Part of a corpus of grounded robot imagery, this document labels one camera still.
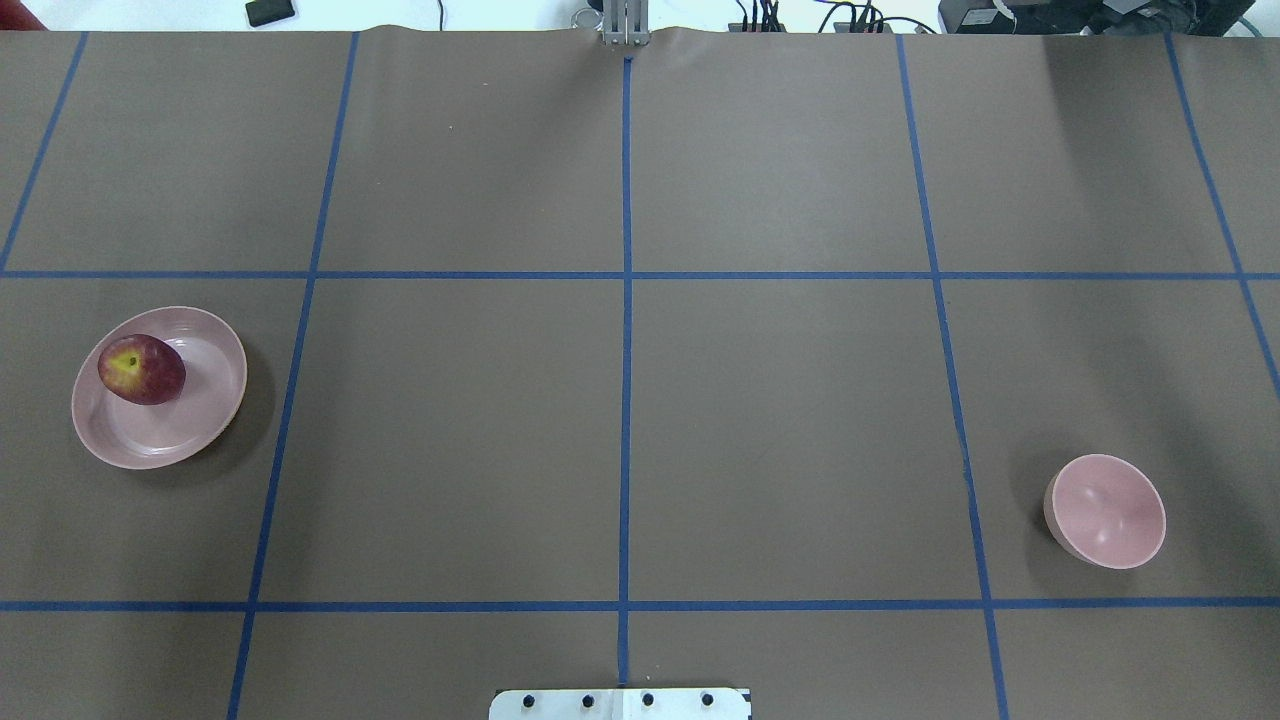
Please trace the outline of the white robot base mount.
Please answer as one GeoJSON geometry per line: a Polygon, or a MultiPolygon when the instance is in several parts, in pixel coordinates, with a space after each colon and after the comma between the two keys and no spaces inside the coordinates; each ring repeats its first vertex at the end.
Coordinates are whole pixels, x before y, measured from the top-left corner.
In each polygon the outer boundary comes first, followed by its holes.
{"type": "Polygon", "coordinates": [[[751,719],[748,689],[603,688],[502,691],[489,719],[751,719]]]}

